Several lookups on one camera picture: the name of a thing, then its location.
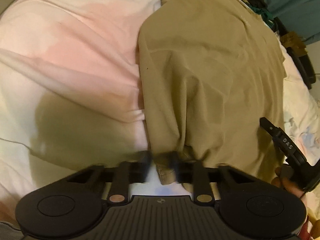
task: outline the bed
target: bed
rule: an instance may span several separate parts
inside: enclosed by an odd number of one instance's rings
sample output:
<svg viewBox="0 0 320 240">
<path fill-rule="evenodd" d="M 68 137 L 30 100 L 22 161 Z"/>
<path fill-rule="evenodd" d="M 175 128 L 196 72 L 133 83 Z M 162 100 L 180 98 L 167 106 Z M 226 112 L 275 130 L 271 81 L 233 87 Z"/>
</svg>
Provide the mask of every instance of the bed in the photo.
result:
<svg viewBox="0 0 320 240">
<path fill-rule="evenodd" d="M 150 147 L 137 37 L 159 7 L 160 0 L 16 0 L 1 15 L 0 207 L 8 220 L 28 192 Z M 285 131 L 315 163 L 319 107 L 281 49 Z M 155 168 L 149 185 L 148 194 L 188 194 L 162 186 Z M 132 192 L 145 194 L 141 187 Z M 317 195 L 308 197 L 318 214 Z"/>
</svg>

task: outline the green fabric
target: green fabric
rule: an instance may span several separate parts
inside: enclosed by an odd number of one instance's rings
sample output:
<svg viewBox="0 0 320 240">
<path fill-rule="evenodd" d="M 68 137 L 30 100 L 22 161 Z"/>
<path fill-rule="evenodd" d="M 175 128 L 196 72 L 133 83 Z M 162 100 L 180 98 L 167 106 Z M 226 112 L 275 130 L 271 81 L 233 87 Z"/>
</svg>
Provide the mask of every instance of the green fabric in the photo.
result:
<svg viewBox="0 0 320 240">
<path fill-rule="evenodd" d="M 272 30 L 239 0 L 162 0 L 142 25 L 140 72 L 151 151 L 228 163 L 270 181 L 282 155 L 259 128 L 283 126 L 283 56 Z"/>
<path fill-rule="evenodd" d="M 310 44 L 320 40 L 320 0 L 265 0 L 288 31 L 295 31 Z"/>
<path fill-rule="evenodd" d="M 252 10 L 254 11 L 256 14 L 261 15 L 263 21 L 270 27 L 270 29 L 275 25 L 273 22 L 273 16 L 272 14 L 267 10 L 267 9 L 260 9 L 260 8 L 256 8 L 251 6 L 250 3 L 246 3 L 246 5 Z"/>
</svg>

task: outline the finger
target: finger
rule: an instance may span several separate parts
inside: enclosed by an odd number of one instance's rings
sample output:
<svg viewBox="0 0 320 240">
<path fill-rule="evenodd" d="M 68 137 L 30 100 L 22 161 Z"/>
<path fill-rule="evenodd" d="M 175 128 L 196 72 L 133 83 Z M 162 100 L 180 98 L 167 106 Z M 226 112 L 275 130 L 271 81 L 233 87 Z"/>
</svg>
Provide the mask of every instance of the finger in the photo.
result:
<svg viewBox="0 0 320 240">
<path fill-rule="evenodd" d="M 282 178 L 282 184 L 288 192 L 300 198 L 304 205 L 307 207 L 307 196 L 301 189 L 299 189 L 296 183 L 292 182 L 287 178 Z"/>
<path fill-rule="evenodd" d="M 281 182 L 280 182 L 280 178 L 276 177 L 271 181 L 271 184 L 276 186 L 276 187 L 281 187 Z"/>
<path fill-rule="evenodd" d="M 281 173 L 281 167 L 277 167 L 277 168 L 275 169 L 275 173 L 276 173 L 276 175 L 279 177 L 279 176 L 280 176 L 280 173 Z"/>
</svg>

